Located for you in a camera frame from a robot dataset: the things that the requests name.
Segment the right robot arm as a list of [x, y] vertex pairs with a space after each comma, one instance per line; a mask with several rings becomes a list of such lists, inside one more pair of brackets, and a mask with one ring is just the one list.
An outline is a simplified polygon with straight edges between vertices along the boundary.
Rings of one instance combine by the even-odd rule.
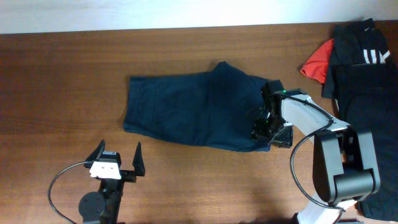
[[[301, 89], [286, 90], [280, 80], [261, 88], [263, 106], [251, 137], [291, 148], [290, 172], [307, 206], [292, 223], [339, 223], [343, 213], [375, 194], [381, 185], [372, 133], [356, 130], [313, 102]], [[314, 195], [301, 186], [294, 169], [299, 147], [313, 143]]]

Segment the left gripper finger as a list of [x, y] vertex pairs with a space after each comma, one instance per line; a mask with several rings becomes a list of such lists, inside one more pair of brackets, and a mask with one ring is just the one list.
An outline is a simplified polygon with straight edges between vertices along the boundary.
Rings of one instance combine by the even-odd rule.
[[132, 166], [134, 168], [134, 172], [136, 176], [144, 177], [146, 174], [146, 168], [144, 165], [144, 160], [142, 157], [142, 146], [141, 143], [138, 142], [136, 151], [134, 153], [134, 158], [132, 161]]
[[101, 157], [105, 149], [105, 145], [106, 145], [105, 140], [102, 139], [101, 142], [98, 144], [97, 148], [86, 158], [85, 161], [86, 162], [97, 161]]

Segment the red cloth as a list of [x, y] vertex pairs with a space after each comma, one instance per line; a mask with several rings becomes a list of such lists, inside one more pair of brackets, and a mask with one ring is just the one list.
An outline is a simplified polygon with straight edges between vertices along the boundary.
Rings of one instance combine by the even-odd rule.
[[307, 78], [324, 84], [326, 82], [326, 74], [333, 46], [334, 39], [323, 43], [304, 63], [300, 69], [300, 73]]

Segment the navy blue shorts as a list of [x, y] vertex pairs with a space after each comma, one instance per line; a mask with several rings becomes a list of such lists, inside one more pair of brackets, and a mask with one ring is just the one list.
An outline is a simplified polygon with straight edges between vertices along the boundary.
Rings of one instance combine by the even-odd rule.
[[270, 149], [254, 141], [254, 120], [265, 115], [267, 79], [220, 62], [210, 72], [132, 77], [123, 128], [167, 142], [236, 152]]

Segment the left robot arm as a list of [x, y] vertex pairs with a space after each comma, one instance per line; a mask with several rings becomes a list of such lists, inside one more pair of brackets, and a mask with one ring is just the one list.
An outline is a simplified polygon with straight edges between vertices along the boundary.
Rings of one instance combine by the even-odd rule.
[[117, 223], [124, 184], [135, 183], [138, 177], [146, 174], [140, 143], [132, 160], [133, 170], [123, 170], [120, 153], [106, 151], [105, 145], [105, 141], [101, 141], [85, 160], [90, 176], [100, 184], [96, 192], [87, 193], [79, 202], [83, 223]]

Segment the black striped sports garment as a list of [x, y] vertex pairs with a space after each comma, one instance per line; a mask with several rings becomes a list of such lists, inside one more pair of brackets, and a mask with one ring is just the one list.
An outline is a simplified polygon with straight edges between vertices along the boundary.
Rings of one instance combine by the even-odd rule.
[[332, 38], [333, 47], [322, 89], [324, 98], [335, 99], [337, 96], [335, 77], [338, 67], [393, 62], [387, 41], [371, 18], [336, 25]]

